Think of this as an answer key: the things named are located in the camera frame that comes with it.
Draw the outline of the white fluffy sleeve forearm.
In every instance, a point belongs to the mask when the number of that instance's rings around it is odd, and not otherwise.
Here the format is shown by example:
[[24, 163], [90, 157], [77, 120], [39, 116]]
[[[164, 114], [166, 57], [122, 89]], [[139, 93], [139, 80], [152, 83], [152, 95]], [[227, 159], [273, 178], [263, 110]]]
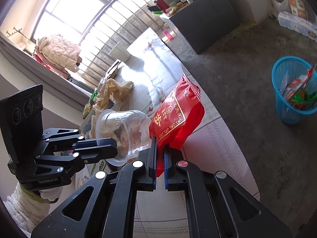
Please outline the white fluffy sleeve forearm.
[[49, 215], [51, 204], [58, 202], [62, 187], [29, 191], [20, 183], [14, 192], [7, 196], [4, 206], [21, 231], [30, 237], [34, 228]]

